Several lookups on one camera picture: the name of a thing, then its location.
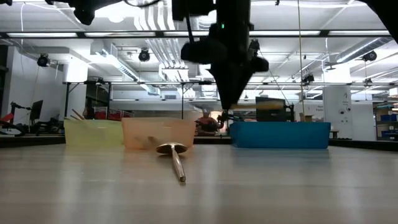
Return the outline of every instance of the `ceiling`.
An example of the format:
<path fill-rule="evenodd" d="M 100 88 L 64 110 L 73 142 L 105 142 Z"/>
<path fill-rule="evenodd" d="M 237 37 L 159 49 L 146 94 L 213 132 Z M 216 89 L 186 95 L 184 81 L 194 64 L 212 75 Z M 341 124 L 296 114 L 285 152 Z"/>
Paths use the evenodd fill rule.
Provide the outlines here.
<path fill-rule="evenodd" d="M 43 1 L 28 1 L 23 4 L 15 2 L 12 7 L 5 4 L 0 5 L 0 32 L 64 32 L 64 31 L 95 31 L 95 32 L 109 32 L 117 30 L 140 30 L 142 27 L 137 27 L 137 21 L 140 16 L 144 20 L 151 18 L 149 9 L 140 11 L 133 7 L 128 7 L 121 3 L 121 6 L 115 6 L 106 12 L 97 14 L 96 19 L 92 25 L 84 26 L 80 24 L 74 17 L 73 11 L 67 9 L 66 4 L 56 4 L 56 7 L 48 6 Z M 299 29 L 299 14 L 297 8 L 297 1 L 281 0 L 280 6 L 274 5 L 275 1 L 252 1 L 251 22 L 254 24 L 256 30 L 298 30 Z M 163 7 L 153 7 L 153 18 L 156 29 L 161 29 L 162 26 L 159 21 L 166 24 L 167 29 L 186 30 L 186 25 L 183 22 L 174 22 L 172 26 L 168 24 L 170 17 L 168 13 L 164 13 L 163 18 L 158 16 L 159 9 Z M 121 22 L 111 22 L 109 17 L 117 14 L 122 17 Z M 200 24 L 211 21 L 214 15 L 208 17 L 201 17 L 192 19 L 192 24 L 195 29 L 199 29 Z M 366 5 L 359 1 L 328 1 L 328 0 L 306 0 L 300 1 L 300 26 L 303 30 L 374 30 L 385 29 L 382 22 L 377 15 L 370 10 Z M 312 63 L 314 59 L 326 59 L 323 56 L 337 55 L 350 47 L 360 43 L 365 38 L 359 37 L 334 37 L 334 38 L 259 38 L 258 41 L 261 46 L 261 57 L 266 58 L 270 62 L 270 70 L 278 82 L 292 82 L 295 79 L 300 81 L 300 70 Z M 123 60 L 129 68 L 135 70 L 146 81 L 160 82 L 159 65 L 156 55 L 153 53 L 149 41 L 146 39 L 65 39 L 65 40 L 49 40 L 49 39 L 29 39 L 24 41 L 24 47 L 68 47 L 90 61 L 89 76 L 103 77 L 110 81 L 125 81 L 123 74 L 115 68 L 114 65 L 106 63 L 103 57 L 93 53 L 93 42 L 101 42 L 105 46 L 113 44 L 118 49 L 118 58 Z M 188 39 L 176 39 L 175 44 L 180 48 Z M 20 40 L 8 40 L 8 44 L 20 43 Z M 166 46 L 168 54 L 172 55 L 172 48 L 168 43 L 163 42 Z M 141 48 L 149 48 L 150 60 L 148 62 L 140 62 L 138 59 Z M 375 62 L 368 62 L 365 69 L 363 61 L 351 61 L 351 78 L 354 81 L 363 81 L 366 77 L 374 74 L 382 73 L 398 67 L 398 45 L 392 41 L 382 47 L 376 49 L 378 58 Z M 304 70 L 304 75 L 307 73 L 314 74 L 315 81 L 322 81 L 322 66 L 320 62 L 318 65 L 311 67 L 311 70 Z M 203 78 L 201 70 L 197 65 L 186 62 L 189 69 L 188 77 L 191 80 L 199 80 Z M 256 73 L 251 82 L 273 82 L 269 72 Z M 389 75 L 384 75 L 378 79 L 377 82 L 395 82 L 398 81 L 397 72 Z M 132 90 L 140 89 L 139 86 L 132 87 Z M 270 89 L 276 88 L 274 86 L 257 86 L 249 85 L 248 89 Z M 286 90 L 298 89 L 294 86 L 286 86 Z M 388 90 L 388 88 L 378 88 L 378 90 Z"/>

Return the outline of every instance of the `spoon handle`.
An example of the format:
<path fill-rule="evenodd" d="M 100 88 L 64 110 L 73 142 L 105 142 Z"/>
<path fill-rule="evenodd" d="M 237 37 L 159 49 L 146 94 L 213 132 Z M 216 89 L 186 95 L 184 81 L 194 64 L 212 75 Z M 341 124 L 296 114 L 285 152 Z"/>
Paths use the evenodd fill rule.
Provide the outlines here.
<path fill-rule="evenodd" d="M 185 182 L 186 178 L 185 178 L 184 168 L 182 167 L 178 153 L 175 151 L 174 145 L 172 145 L 172 154 L 173 154 L 173 164 L 175 171 L 178 175 L 178 178 L 180 179 L 181 182 Z"/>

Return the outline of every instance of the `wooden table surface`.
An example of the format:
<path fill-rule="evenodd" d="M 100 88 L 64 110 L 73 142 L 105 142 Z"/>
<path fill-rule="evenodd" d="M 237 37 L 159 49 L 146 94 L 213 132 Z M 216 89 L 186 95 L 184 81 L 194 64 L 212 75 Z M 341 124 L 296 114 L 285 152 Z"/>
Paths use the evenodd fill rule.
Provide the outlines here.
<path fill-rule="evenodd" d="M 0 223 L 397 223 L 398 154 L 196 146 L 0 150 Z"/>

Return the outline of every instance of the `person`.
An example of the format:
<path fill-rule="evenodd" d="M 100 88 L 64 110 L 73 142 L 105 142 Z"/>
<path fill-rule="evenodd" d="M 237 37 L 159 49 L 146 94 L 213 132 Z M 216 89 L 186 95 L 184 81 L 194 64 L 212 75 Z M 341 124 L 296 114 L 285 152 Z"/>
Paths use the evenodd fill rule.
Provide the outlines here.
<path fill-rule="evenodd" d="M 210 112 L 204 111 L 203 116 L 196 120 L 197 133 L 199 136 L 214 136 L 216 132 L 224 127 L 224 123 L 218 123 L 210 117 Z"/>
<path fill-rule="evenodd" d="M 95 119 L 95 110 L 92 106 L 91 99 L 87 99 L 83 116 L 85 117 L 85 119 Z"/>

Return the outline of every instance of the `yellow plastic bin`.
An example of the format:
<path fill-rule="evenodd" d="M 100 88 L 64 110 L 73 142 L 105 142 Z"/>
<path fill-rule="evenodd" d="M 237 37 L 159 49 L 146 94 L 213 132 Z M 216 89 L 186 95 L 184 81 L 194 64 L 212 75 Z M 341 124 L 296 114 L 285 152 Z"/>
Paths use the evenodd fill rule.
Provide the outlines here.
<path fill-rule="evenodd" d="M 64 127 L 67 146 L 123 146 L 120 121 L 66 119 Z"/>
<path fill-rule="evenodd" d="M 178 142 L 193 146 L 196 124 L 175 118 L 123 118 L 124 145 L 127 149 L 147 149 L 156 144 Z"/>

